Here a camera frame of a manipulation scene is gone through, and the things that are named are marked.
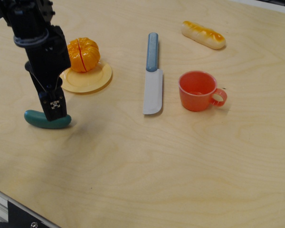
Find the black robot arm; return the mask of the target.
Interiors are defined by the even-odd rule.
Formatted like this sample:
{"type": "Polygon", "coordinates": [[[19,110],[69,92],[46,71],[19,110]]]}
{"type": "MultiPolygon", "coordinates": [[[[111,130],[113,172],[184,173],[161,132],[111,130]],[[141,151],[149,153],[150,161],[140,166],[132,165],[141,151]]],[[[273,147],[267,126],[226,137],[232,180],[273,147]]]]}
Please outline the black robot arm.
{"type": "Polygon", "coordinates": [[[28,57],[30,73],[45,117],[54,121],[67,115],[60,74],[70,68],[64,33],[51,24],[55,12],[50,0],[0,0],[0,11],[14,33],[14,43],[28,57]]]}

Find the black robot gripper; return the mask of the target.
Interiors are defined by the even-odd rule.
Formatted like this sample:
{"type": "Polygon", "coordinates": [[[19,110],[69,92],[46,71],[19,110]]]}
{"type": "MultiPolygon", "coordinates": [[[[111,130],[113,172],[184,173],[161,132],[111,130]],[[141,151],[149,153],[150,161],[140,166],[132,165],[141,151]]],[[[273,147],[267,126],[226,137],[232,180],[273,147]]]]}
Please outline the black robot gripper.
{"type": "Polygon", "coordinates": [[[31,75],[46,119],[54,121],[66,117],[66,100],[59,76],[71,63],[62,29],[52,25],[39,37],[15,36],[14,42],[27,53],[25,69],[31,75]]]}

